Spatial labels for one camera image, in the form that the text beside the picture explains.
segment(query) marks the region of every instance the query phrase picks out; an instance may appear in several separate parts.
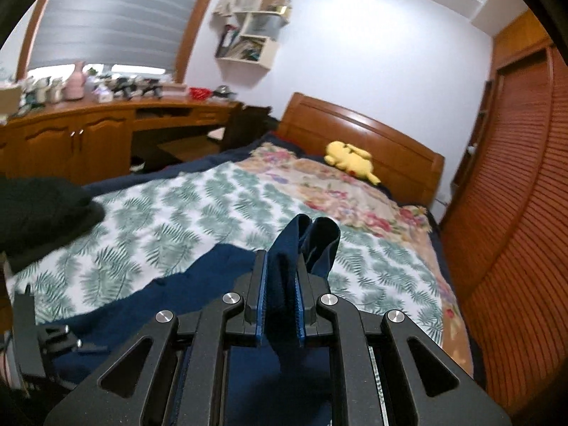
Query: pikachu plush toy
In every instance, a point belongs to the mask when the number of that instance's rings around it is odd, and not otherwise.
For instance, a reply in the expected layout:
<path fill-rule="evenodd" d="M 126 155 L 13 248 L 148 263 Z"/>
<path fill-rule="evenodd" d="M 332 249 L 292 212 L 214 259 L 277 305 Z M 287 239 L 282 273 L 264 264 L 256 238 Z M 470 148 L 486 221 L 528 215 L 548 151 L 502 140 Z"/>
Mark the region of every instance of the pikachu plush toy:
<path fill-rule="evenodd" d="M 381 182 L 373 174 L 371 154 L 351 144 L 345 144 L 340 141 L 330 142 L 326 147 L 325 161 L 350 176 L 368 179 L 375 186 Z"/>

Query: cabinet door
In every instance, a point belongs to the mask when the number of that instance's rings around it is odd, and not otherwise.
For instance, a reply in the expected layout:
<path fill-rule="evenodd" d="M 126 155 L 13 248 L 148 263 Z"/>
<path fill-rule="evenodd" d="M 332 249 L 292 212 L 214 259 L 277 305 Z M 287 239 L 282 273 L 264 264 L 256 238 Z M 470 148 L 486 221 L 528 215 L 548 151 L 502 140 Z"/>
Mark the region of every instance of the cabinet door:
<path fill-rule="evenodd" d="M 16 168 L 7 169 L 7 175 L 72 179 L 73 131 L 73 118 L 45 120 L 22 127 L 15 133 L 13 145 Z"/>
<path fill-rule="evenodd" d="M 6 143 L 6 132 L 3 129 L 0 129 L 0 178 L 6 176 L 8 166 Z"/>
<path fill-rule="evenodd" d="M 131 111 L 85 115 L 77 133 L 79 158 L 75 179 L 89 184 L 124 176 L 130 170 Z"/>

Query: wooden headboard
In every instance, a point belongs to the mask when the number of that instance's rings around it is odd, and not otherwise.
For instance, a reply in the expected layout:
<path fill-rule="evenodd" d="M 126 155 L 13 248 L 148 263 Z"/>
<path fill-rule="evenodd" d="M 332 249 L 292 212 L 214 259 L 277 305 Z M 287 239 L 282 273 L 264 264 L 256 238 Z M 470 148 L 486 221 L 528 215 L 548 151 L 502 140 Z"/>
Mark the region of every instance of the wooden headboard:
<path fill-rule="evenodd" d="M 325 155 L 331 141 L 365 149 L 373 156 L 373 173 L 401 203 L 434 200 L 444 157 L 381 122 L 335 104 L 294 93 L 278 135 L 308 154 Z"/>

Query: window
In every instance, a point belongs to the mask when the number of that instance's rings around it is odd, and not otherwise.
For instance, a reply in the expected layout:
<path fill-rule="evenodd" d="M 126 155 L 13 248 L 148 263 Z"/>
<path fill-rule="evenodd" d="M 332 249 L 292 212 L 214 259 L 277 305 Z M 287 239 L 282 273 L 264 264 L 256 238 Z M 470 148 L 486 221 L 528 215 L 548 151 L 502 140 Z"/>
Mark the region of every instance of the window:
<path fill-rule="evenodd" d="M 87 64 L 83 68 L 83 72 L 87 72 L 90 68 L 95 69 L 98 73 L 102 72 L 103 64 Z M 33 76 L 34 78 L 45 78 L 50 76 L 51 78 L 63 78 L 66 80 L 69 78 L 71 73 L 75 70 L 75 64 L 63 64 L 60 66 L 48 66 L 48 67 L 38 67 L 36 69 L 28 70 L 27 76 Z"/>
<path fill-rule="evenodd" d="M 160 78 L 166 69 L 157 69 L 155 67 L 144 66 L 124 66 L 121 64 L 113 65 L 111 72 L 119 73 L 120 76 L 144 76 L 146 78 Z"/>
<path fill-rule="evenodd" d="M 51 78 L 63 78 L 66 80 L 69 78 L 71 73 L 75 70 L 75 64 L 64 64 L 62 66 L 50 66 L 50 67 L 38 67 L 36 69 L 28 70 L 28 76 L 33 76 L 34 78 L 45 78 L 50 76 Z"/>
<path fill-rule="evenodd" d="M 82 60 L 174 71 L 195 1 L 49 0 L 29 68 Z"/>

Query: wooden desk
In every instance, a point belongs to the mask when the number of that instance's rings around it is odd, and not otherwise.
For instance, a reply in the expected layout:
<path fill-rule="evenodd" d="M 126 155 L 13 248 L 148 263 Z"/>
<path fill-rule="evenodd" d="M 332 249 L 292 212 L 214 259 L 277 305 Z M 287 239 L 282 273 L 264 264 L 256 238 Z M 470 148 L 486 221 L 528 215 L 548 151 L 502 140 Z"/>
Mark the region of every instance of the wooden desk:
<path fill-rule="evenodd" d="M 0 126 L 0 174 L 60 176 L 79 185 L 123 176 L 134 131 L 224 125 L 236 105 L 167 96 L 50 104 Z"/>

